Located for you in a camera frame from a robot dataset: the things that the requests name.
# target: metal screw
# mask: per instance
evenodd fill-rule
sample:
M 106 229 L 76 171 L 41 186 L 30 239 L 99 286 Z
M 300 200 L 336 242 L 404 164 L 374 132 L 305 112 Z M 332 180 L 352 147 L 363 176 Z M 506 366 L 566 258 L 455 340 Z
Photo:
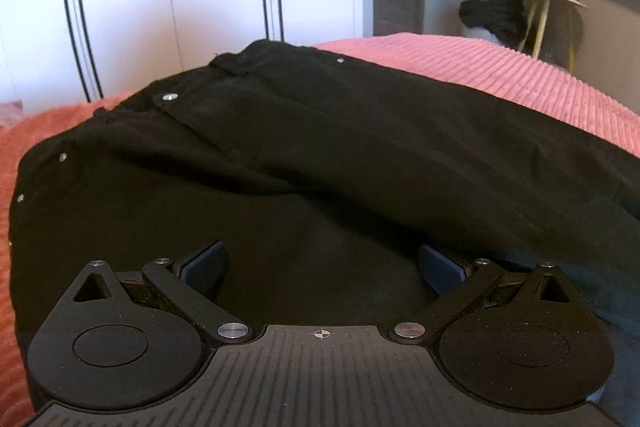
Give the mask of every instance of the metal screw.
M 173 264 L 174 262 L 171 259 L 167 259 L 166 257 L 161 257 L 160 259 L 156 259 L 154 263 L 159 264 L 160 266 L 167 266 L 168 264 Z
M 249 333 L 249 328 L 239 322 L 228 322 L 218 328 L 218 334 L 226 339 L 240 339 Z
M 417 322 L 402 322 L 398 324 L 394 331 L 398 337 L 404 339 L 417 339 L 424 335 L 424 326 Z

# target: round white table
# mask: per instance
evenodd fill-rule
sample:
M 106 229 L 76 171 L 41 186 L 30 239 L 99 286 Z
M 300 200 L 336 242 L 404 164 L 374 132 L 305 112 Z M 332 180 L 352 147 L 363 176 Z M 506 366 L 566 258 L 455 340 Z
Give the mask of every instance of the round white table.
M 545 29 L 546 29 L 546 19 L 549 15 L 549 6 L 552 0 L 542 0 L 542 13 L 540 14 L 540 22 L 538 23 L 538 32 L 536 34 L 536 44 L 533 47 L 533 58 L 538 58 L 540 56 L 540 48 L 542 47 L 542 40 L 545 37 Z M 567 8 L 570 8 L 571 5 L 577 6 L 580 8 L 589 8 L 586 4 L 583 4 L 576 0 L 559 0 L 564 1 L 566 3 Z M 529 37 L 529 32 L 531 30 L 531 25 L 533 24 L 533 19 L 536 16 L 536 11 L 538 10 L 538 5 L 540 4 L 540 0 L 533 0 L 531 4 L 531 8 L 529 9 L 529 15 L 527 17 L 527 33 L 520 43 L 518 48 L 519 51 L 524 49 L 525 42 Z M 569 32 L 569 72 L 574 74 L 575 69 L 575 45 L 574 45 L 574 35 L 573 35 L 573 25 L 571 20 L 572 14 L 570 10 L 567 10 L 567 20 L 568 20 L 568 32 Z

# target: black garment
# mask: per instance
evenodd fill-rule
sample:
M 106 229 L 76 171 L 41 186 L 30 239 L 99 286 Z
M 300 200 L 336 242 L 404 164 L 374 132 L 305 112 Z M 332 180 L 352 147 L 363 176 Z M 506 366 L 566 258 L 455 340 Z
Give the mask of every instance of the black garment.
M 427 302 L 427 242 L 553 260 L 640 333 L 638 159 L 478 90 L 337 59 L 255 42 L 34 147 L 11 208 L 22 345 L 87 261 L 139 269 L 216 238 L 217 302 L 257 329 L 394 324 Z
M 460 4 L 458 14 L 467 28 L 484 28 L 511 48 L 527 33 L 522 0 L 468 0 Z

